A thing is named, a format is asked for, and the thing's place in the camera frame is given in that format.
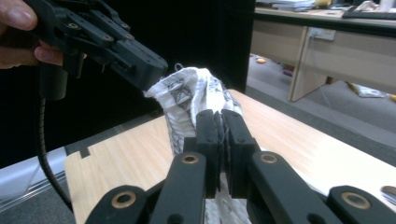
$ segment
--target wooden table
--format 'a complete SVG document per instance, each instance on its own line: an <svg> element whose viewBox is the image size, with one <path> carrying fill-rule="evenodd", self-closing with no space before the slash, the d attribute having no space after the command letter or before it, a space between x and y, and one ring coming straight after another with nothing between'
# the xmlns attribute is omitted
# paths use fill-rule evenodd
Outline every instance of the wooden table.
<svg viewBox="0 0 396 224"><path fill-rule="evenodd" d="M396 187L396 168L329 135L313 129L237 91L244 120L259 145L282 155L314 189L327 194L334 186L366 190L396 212L381 195ZM164 117L89 147L90 156L76 152L66 158L67 184L77 223L109 190L120 185L149 189L166 177L173 159Z"/></svg>

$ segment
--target black partition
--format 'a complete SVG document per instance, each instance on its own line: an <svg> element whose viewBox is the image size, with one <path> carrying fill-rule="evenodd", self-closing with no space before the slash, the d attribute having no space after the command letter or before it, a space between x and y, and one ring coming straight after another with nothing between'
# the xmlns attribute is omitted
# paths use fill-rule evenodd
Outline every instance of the black partition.
<svg viewBox="0 0 396 224"><path fill-rule="evenodd" d="M244 91L254 0L106 0L131 25L139 42L174 65L208 68L230 89ZM33 157L36 69L0 70L0 168ZM80 79L69 78L66 97L48 102L48 150L87 138L160 109L109 69L86 59Z"/></svg>

